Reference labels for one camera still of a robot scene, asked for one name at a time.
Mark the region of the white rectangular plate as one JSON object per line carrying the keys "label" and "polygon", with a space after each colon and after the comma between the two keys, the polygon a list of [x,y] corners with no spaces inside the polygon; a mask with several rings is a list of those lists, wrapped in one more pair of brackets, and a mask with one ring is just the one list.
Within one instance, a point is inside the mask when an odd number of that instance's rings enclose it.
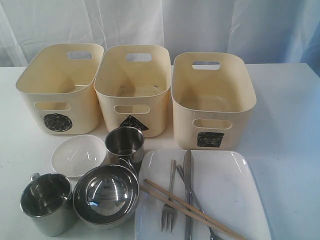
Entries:
{"label": "white rectangular plate", "polygon": [[[192,150],[192,188],[204,212],[247,240],[271,240],[265,211],[245,158],[234,151]],[[186,150],[153,150],[143,158],[139,183],[148,179],[169,190],[171,161],[183,166]],[[135,240],[184,240],[185,215],[177,212],[172,233],[161,231],[164,203],[140,192]],[[193,240],[209,240],[206,225],[193,220]]]}

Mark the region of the steel table knife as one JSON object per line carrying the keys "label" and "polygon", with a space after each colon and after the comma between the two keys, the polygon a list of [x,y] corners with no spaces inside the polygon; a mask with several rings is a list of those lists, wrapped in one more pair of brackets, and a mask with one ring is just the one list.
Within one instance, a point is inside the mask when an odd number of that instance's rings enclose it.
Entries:
{"label": "steel table knife", "polygon": [[[187,150],[184,155],[183,162],[183,181],[185,186],[185,202],[189,205],[193,204],[193,197],[191,194],[192,187],[192,154]],[[193,221],[188,215],[185,215],[184,239],[191,240],[193,237]]]}

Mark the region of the stainless steel bowl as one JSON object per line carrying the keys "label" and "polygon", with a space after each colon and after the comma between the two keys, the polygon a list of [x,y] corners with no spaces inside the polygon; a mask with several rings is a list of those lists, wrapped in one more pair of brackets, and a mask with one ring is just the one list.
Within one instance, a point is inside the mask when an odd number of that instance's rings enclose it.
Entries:
{"label": "stainless steel bowl", "polygon": [[84,174],[73,190],[78,217],[96,229],[111,229],[126,222],[136,211],[140,186],[136,172],[111,164]]}

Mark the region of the cream bin with square mark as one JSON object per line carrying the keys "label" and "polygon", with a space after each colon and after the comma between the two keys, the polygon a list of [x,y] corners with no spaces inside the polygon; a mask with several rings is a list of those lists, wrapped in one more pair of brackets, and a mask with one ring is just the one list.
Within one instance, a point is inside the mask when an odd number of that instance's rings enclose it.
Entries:
{"label": "cream bin with square mark", "polygon": [[183,149],[233,150],[257,103],[244,61],[223,52],[185,52],[174,59],[173,136]]}

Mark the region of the white backdrop curtain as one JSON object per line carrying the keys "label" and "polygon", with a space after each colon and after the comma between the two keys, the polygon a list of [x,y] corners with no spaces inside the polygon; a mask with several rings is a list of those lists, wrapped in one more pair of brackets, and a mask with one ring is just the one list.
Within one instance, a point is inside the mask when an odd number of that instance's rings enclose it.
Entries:
{"label": "white backdrop curtain", "polygon": [[59,43],[160,45],[226,52],[246,63],[306,63],[320,70],[317,0],[3,0],[0,64],[26,66]]}

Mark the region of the steel mug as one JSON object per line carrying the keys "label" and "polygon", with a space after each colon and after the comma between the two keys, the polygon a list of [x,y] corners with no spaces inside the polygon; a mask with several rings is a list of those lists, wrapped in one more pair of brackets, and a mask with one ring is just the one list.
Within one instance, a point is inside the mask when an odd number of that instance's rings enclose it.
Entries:
{"label": "steel mug", "polygon": [[48,237],[69,231],[77,221],[70,180],[60,173],[34,173],[20,198],[21,210]]}
{"label": "steel mug", "polygon": [[105,138],[105,147],[111,164],[122,164],[124,159],[137,169],[144,157],[145,137],[141,130],[132,126],[121,126],[110,131]]}

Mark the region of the cream bin with circle mark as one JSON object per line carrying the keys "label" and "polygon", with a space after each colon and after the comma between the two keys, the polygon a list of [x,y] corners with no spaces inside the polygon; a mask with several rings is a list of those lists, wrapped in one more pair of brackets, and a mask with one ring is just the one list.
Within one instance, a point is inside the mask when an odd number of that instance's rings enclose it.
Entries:
{"label": "cream bin with circle mark", "polygon": [[103,54],[95,43],[62,43],[29,63],[15,86],[41,131],[81,135],[96,128],[101,108],[93,84]]}

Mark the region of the white ceramic bowl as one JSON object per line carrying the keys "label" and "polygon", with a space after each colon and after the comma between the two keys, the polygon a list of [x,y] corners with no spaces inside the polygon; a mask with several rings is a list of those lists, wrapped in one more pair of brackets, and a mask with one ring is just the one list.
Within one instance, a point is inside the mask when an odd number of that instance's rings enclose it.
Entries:
{"label": "white ceramic bowl", "polygon": [[61,143],[51,156],[55,172],[77,180],[89,170],[103,164],[108,153],[105,143],[97,136],[83,134]]}

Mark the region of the cream bin with triangle mark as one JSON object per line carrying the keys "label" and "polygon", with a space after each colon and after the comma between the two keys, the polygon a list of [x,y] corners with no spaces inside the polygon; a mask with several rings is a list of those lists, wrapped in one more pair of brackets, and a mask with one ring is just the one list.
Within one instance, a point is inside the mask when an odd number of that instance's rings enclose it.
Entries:
{"label": "cream bin with triangle mark", "polygon": [[159,45],[118,45],[108,49],[94,80],[108,131],[140,129],[146,138],[166,128],[171,58]]}

